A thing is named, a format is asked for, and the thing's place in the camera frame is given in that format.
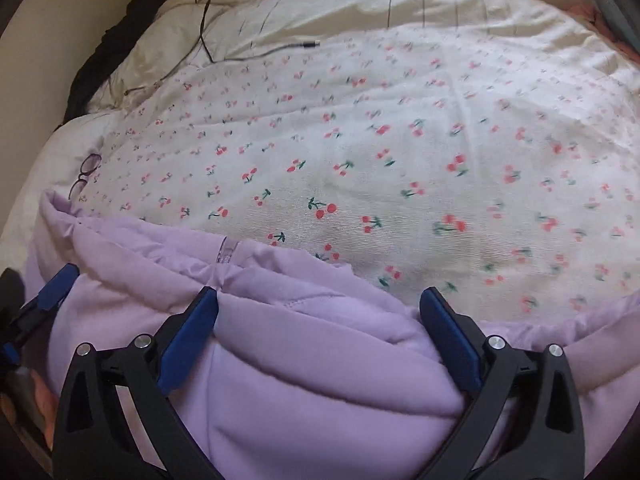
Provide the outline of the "cherry print bed sheet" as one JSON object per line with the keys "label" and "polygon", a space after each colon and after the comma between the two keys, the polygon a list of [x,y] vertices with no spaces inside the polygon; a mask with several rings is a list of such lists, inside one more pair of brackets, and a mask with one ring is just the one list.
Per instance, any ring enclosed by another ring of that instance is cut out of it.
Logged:
{"label": "cherry print bed sheet", "polygon": [[639,287],[638,79],[416,26],[191,65],[70,197],[347,264],[412,304],[564,318]]}

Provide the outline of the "black garment by wall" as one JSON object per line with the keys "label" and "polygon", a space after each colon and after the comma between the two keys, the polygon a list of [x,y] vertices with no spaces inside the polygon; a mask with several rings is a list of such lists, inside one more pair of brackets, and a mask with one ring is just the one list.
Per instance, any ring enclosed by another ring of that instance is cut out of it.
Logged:
{"label": "black garment by wall", "polygon": [[87,114],[91,98],[130,55],[157,11],[167,0],[130,0],[122,19],[104,32],[100,43],[78,70],[68,94],[63,122]]}

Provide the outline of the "eyeglasses on bed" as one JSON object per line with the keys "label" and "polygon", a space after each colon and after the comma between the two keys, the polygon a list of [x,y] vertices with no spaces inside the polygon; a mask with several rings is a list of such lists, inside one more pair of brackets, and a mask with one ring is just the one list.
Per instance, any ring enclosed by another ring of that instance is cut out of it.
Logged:
{"label": "eyeglasses on bed", "polygon": [[69,200],[76,200],[82,190],[89,183],[90,178],[100,168],[102,157],[100,154],[89,154],[80,164],[78,175],[76,180],[68,191],[67,198]]}

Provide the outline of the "lilac purple jacket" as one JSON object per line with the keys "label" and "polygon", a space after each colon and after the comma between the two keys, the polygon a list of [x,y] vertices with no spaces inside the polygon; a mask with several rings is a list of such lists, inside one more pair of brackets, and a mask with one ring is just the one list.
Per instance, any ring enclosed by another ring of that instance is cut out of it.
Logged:
{"label": "lilac purple jacket", "polygon": [[[58,194],[38,207],[27,285],[79,276],[48,322],[46,376],[62,396],[77,347],[155,334],[208,286],[213,333],[169,401],[217,479],[422,479],[470,402],[409,307],[347,266],[306,252],[133,218],[104,219]],[[514,349],[564,349],[586,445],[582,479],[639,474],[639,298],[547,325],[476,322]],[[160,459],[125,389],[142,457]]]}

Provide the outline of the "pink blanket edge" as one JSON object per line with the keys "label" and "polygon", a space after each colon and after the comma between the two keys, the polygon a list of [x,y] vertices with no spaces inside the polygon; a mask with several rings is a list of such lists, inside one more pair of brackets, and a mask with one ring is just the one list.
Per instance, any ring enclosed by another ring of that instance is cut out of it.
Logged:
{"label": "pink blanket edge", "polygon": [[606,24],[604,16],[593,4],[577,3],[574,6],[570,6],[565,12],[575,20],[598,32],[617,50],[622,52],[626,58],[639,64],[639,53],[631,47],[627,39],[623,38],[621,32],[614,32],[612,27]]}

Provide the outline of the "cream striped quilt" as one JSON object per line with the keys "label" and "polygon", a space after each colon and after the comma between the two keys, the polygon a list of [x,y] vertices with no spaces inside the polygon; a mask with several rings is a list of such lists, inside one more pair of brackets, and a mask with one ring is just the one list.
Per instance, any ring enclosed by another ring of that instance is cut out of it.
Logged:
{"label": "cream striped quilt", "polygon": [[188,63],[408,24],[520,38],[544,52],[580,44],[583,35],[570,15],[542,0],[167,0],[87,110],[130,107]]}

